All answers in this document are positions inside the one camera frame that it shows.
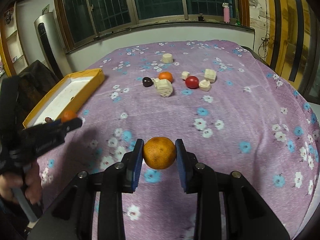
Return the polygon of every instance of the orange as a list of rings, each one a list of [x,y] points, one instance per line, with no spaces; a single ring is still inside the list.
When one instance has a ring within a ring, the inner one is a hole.
[[[169,80],[171,83],[173,82],[173,76],[170,72],[165,71],[165,72],[160,72],[159,74],[159,79],[167,79]]]
[[[176,156],[175,145],[166,137],[153,137],[143,147],[144,161],[154,170],[169,168]]]
[[[77,118],[77,114],[72,110],[64,111],[61,117],[61,122],[67,122],[74,118]]]

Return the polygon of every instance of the red tomato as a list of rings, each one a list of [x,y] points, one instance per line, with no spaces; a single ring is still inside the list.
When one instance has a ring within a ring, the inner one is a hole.
[[[195,89],[199,87],[199,79],[195,76],[189,76],[185,82],[188,88]]]

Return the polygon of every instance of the finger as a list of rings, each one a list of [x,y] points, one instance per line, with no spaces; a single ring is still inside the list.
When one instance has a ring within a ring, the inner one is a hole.
[[[41,200],[42,197],[42,187],[41,187],[41,179],[39,178],[39,182],[35,181],[31,184],[25,191],[25,196],[28,200],[30,200],[31,204],[35,204]]]
[[[25,182],[26,184],[29,186],[31,184],[33,184],[33,182],[39,178],[39,165],[38,163],[35,161],[32,163],[31,169],[27,171],[26,177],[25,177]]]
[[[23,185],[22,178],[12,172],[0,175],[0,188],[8,189],[13,187],[21,187]]]

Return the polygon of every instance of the blue gripper pad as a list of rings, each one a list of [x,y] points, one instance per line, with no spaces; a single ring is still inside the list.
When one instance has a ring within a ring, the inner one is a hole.
[[[188,190],[188,182],[193,176],[193,169],[191,162],[188,157],[188,153],[183,145],[182,139],[177,139],[175,142],[176,151],[177,151],[177,164],[178,171],[180,176],[181,187],[184,192]]]
[[[142,167],[142,150],[144,142],[142,139],[136,141],[136,145],[132,151],[132,156],[127,166],[127,179],[131,180],[131,190],[134,192],[139,183],[139,177]]]

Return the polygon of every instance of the tangerine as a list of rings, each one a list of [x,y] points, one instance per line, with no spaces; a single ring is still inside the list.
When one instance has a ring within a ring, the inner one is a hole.
[[[171,83],[173,82],[173,76],[170,72],[168,71],[164,71],[164,72],[160,72],[159,73],[159,79],[167,79],[169,80]]]

